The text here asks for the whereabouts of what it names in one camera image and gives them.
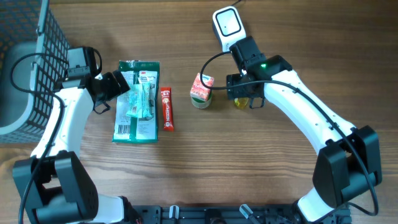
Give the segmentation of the green 3M sponge package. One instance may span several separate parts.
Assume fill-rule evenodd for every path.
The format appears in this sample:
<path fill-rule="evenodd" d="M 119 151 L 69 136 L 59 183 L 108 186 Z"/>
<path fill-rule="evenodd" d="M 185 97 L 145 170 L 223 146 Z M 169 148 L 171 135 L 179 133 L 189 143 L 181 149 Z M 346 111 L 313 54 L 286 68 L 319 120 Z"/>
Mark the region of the green 3M sponge package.
<path fill-rule="evenodd" d="M 139 60 L 119 62 L 119 70 L 128 85 L 150 83 L 151 119 L 137 119 L 126 116 L 129 107 L 128 92 L 117 97 L 113 142 L 150 143 L 157 141 L 158 115 L 157 95 L 159 90 L 160 63 Z"/>

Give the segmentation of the green lid round container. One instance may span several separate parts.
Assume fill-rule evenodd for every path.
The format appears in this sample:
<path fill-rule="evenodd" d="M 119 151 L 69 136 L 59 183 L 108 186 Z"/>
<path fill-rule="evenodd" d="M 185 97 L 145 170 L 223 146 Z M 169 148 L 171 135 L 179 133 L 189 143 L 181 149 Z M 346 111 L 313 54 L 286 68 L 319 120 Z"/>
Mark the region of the green lid round container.
<path fill-rule="evenodd" d="M 191 102 L 194 107 L 202 110 L 211 105 L 212 98 L 213 98 L 213 92 L 211 91 L 207 101 L 203 101 L 198 98 L 191 98 Z"/>

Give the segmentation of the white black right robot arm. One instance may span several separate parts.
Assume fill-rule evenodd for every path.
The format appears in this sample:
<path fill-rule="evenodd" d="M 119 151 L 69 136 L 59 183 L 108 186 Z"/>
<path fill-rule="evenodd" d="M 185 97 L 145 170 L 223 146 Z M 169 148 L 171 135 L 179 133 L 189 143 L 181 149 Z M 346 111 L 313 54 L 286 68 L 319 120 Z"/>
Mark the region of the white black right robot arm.
<path fill-rule="evenodd" d="M 319 222 L 345 205 L 369 216 L 379 213 L 375 187 L 382 181 L 379 138 L 370 126 L 357 128 L 338 116 L 301 81 L 281 56 L 235 55 L 239 74 L 227 77 L 229 96 L 260 97 L 303 132 L 317 155 L 313 188 L 298 199 L 303 221 Z"/>

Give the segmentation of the teal snack bar wrapper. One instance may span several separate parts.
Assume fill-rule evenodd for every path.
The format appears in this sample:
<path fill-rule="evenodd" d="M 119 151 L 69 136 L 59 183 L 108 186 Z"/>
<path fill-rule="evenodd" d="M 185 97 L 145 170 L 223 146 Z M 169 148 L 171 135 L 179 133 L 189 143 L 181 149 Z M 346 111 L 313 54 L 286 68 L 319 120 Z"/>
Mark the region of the teal snack bar wrapper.
<path fill-rule="evenodd" d="M 129 86 L 129 107 L 126 116 L 137 119 L 151 119 L 150 83 L 138 83 Z"/>

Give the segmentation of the red white juice carton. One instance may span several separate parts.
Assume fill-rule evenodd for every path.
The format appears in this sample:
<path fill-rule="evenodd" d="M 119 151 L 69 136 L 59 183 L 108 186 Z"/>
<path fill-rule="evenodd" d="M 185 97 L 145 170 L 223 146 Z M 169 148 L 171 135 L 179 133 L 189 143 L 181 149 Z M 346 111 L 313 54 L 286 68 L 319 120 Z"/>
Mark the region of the red white juice carton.
<path fill-rule="evenodd" d="M 202 82 L 204 82 L 206 86 L 212 87 L 214 81 L 215 79 L 211 76 L 200 75 L 200 73 L 197 73 L 197 76 L 195 77 L 195 80 L 190 90 L 190 96 L 198 100 L 208 101 L 211 90 L 205 87 Z"/>

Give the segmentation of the yellow oil bottle silver cap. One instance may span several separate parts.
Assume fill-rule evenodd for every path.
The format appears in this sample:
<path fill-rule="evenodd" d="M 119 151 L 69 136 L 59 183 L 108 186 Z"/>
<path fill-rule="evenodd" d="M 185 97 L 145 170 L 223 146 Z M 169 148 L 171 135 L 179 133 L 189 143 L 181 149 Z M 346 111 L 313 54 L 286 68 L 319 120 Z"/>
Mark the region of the yellow oil bottle silver cap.
<path fill-rule="evenodd" d="M 235 98 L 234 105 L 237 109 L 243 110 L 247 107 L 249 98 Z"/>

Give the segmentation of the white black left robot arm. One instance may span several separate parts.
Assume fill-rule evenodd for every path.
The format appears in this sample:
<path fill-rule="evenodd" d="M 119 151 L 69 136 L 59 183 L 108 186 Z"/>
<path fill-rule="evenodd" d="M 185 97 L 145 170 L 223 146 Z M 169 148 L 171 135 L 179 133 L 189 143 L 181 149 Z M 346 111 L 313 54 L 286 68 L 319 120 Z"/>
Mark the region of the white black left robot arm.
<path fill-rule="evenodd" d="M 122 95 L 129 85 L 118 70 L 100 79 L 88 73 L 57 83 L 46 129 L 30 158 L 12 170 L 21 196 L 18 221 L 31 223 L 127 223 L 134 210 L 126 197 L 106 196 L 79 159 L 86 120 L 99 105 Z"/>

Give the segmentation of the red Nescafe coffee stick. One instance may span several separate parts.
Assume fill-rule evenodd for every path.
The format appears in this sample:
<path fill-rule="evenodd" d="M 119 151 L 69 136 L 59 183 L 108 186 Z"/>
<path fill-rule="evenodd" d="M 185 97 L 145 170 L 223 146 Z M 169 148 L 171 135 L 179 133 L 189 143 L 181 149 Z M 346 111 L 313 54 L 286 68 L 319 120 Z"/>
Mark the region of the red Nescafe coffee stick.
<path fill-rule="evenodd" d="M 161 87 L 160 94 L 162 99 L 162 111 L 164 118 L 164 130 L 174 131 L 174 121 L 172 114 L 171 87 Z"/>

